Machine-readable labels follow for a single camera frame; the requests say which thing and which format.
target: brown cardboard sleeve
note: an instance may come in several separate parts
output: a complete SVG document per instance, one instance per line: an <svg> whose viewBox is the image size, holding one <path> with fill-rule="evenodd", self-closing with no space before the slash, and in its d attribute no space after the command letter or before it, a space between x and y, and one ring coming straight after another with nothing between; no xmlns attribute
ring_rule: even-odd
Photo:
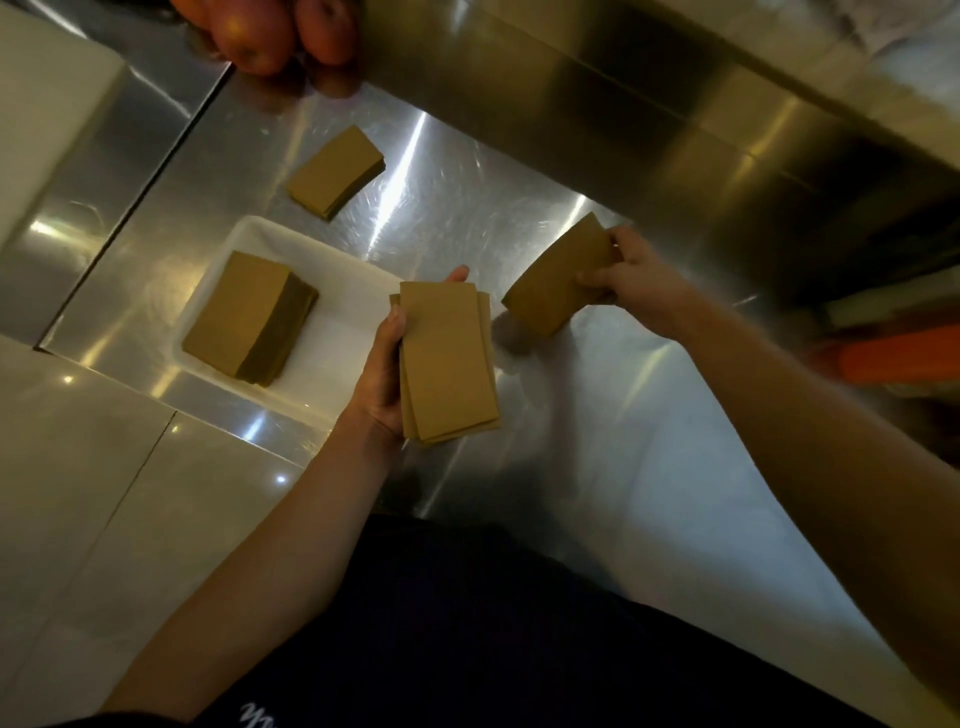
<svg viewBox="0 0 960 728"><path fill-rule="evenodd" d="M400 303L399 294L390 297L390 305ZM487 373L490 377L490 384L493 388L493 395L496 397L496 374L493 372L493 340L491 336L491 315L490 315L490 294L484 291L477 291L477 310L480 314L480 332L483 335L484 355L487 359ZM406 365L403 362L403 355L400 355L400 409L403 413L403 436L411 440L419 440L420 434L417 432L417 418L414 416L413 404L410 401L410 384L407 381ZM500 428L500 418L490 420L487 423L480 423L473 427L466 427L453 432L447 432L444 435L438 435L435 438L424 441L426 445L436 445L446 440L452 440L457 437L465 437L476 432L484 432L491 429Z"/></svg>
<svg viewBox="0 0 960 728"><path fill-rule="evenodd" d="M317 295L288 266L234 251L182 348L222 374L269 384Z"/></svg>
<svg viewBox="0 0 960 728"><path fill-rule="evenodd" d="M584 288L578 271L606 268L621 261L610 235L592 212L561 235L516 280L503 304L538 336L550 336L604 291Z"/></svg>
<svg viewBox="0 0 960 728"><path fill-rule="evenodd" d="M325 220L386 169L383 155L356 126L348 127L294 172L287 192Z"/></svg>
<svg viewBox="0 0 960 728"><path fill-rule="evenodd" d="M472 283L400 284L401 358L423 441L499 416Z"/></svg>

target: black shirt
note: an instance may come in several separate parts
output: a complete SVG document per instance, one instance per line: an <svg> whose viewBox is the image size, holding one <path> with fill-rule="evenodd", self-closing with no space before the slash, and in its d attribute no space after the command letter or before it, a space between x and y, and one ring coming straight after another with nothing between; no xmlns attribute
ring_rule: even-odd
<svg viewBox="0 0 960 728"><path fill-rule="evenodd" d="M499 528L371 517L330 607L198 726L878 725ZM83 726L174 725L97 716Z"/></svg>

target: left arm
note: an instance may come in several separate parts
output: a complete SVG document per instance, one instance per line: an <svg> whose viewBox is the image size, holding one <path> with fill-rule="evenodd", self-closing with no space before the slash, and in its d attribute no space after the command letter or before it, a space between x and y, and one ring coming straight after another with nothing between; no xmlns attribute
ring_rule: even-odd
<svg viewBox="0 0 960 728"><path fill-rule="evenodd" d="M467 269L448 280L464 280ZM171 616L101 712L189 721L333 600L403 443L398 306L353 399L297 484Z"/></svg>

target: forearm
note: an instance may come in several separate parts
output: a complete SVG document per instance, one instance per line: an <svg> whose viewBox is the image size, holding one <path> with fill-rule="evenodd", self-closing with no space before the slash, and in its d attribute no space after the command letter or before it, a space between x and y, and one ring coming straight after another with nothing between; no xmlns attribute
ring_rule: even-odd
<svg viewBox="0 0 960 728"><path fill-rule="evenodd" d="M960 477L699 303L680 342L784 509L904 660L953 702L960 670Z"/></svg>
<svg viewBox="0 0 960 728"><path fill-rule="evenodd" d="M188 720L322 612L398 449L348 408L290 493L170 617L103 710Z"/></svg>

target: orange object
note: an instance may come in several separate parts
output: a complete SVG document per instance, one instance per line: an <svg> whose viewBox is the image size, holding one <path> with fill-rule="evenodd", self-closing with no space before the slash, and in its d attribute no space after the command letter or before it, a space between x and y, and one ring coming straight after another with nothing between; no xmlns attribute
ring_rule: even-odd
<svg viewBox="0 0 960 728"><path fill-rule="evenodd" d="M838 364L851 384L960 379L960 325L847 344Z"/></svg>

